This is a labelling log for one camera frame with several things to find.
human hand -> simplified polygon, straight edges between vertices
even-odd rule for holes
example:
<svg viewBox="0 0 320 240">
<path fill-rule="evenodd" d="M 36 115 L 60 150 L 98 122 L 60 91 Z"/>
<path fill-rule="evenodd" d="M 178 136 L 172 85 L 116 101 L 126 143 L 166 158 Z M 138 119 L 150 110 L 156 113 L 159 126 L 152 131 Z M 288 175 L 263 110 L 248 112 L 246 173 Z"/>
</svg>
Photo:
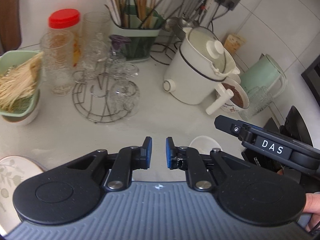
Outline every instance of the human hand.
<svg viewBox="0 0 320 240">
<path fill-rule="evenodd" d="M 312 213 L 311 219 L 306 226 L 306 230 L 310 231 L 320 221 L 320 194 L 306 193 L 306 205 L 303 212 Z"/>
</svg>

white saucer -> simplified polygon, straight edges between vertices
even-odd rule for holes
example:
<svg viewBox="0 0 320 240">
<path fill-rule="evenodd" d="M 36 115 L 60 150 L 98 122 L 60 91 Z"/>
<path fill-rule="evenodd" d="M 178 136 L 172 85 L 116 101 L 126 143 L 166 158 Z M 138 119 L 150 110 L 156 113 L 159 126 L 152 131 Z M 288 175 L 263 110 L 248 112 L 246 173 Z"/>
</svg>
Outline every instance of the white saucer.
<svg viewBox="0 0 320 240">
<path fill-rule="evenodd" d="M 16 187 L 24 180 L 43 171 L 22 156 L 8 156 L 0 160 L 0 234 L 5 236 L 21 223 L 12 203 Z"/>
</svg>

plastic jar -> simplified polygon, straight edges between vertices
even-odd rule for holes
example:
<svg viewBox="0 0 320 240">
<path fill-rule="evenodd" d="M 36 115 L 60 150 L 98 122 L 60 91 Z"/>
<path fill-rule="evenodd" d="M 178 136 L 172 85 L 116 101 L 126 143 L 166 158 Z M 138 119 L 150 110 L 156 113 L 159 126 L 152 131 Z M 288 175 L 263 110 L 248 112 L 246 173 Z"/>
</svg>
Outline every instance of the plastic jar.
<svg viewBox="0 0 320 240">
<path fill-rule="evenodd" d="M 68 30 L 74 34 L 73 66 L 79 61 L 81 52 L 79 48 L 80 12 L 76 9 L 62 9 L 54 12 L 48 19 L 50 30 Z"/>
</svg>

utensil holder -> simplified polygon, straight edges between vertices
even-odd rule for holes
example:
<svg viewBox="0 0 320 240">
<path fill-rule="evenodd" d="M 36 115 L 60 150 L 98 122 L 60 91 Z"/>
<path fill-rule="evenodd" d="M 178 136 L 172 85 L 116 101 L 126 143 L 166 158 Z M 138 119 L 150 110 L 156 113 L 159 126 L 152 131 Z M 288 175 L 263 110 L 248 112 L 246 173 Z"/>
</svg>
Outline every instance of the utensil holder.
<svg viewBox="0 0 320 240">
<path fill-rule="evenodd" d="M 141 24 L 140 19 L 137 17 L 136 8 L 133 5 L 129 6 L 129 10 L 124 9 L 125 12 L 129 11 L 130 14 L 130 27 L 124 28 L 117 25 L 111 17 L 111 31 L 110 34 L 117 34 L 131 39 L 131 43 L 126 45 L 127 54 L 126 59 L 130 62 L 145 61 L 150 57 L 151 47 L 154 44 L 159 32 L 161 30 L 164 19 L 154 11 L 151 19 L 150 26 L 152 29 L 138 29 Z"/>
</svg>

red lid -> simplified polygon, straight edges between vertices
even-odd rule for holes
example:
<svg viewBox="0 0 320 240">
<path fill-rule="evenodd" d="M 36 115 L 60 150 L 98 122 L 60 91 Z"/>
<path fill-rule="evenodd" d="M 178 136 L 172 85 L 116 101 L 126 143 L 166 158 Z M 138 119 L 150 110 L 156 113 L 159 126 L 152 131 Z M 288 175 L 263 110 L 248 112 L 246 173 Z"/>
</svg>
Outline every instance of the red lid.
<svg viewBox="0 0 320 240">
<path fill-rule="evenodd" d="M 53 29 L 64 29 L 76 25 L 80 21 L 80 12 L 76 9 L 62 9 L 54 12 L 48 19 Z"/>
</svg>

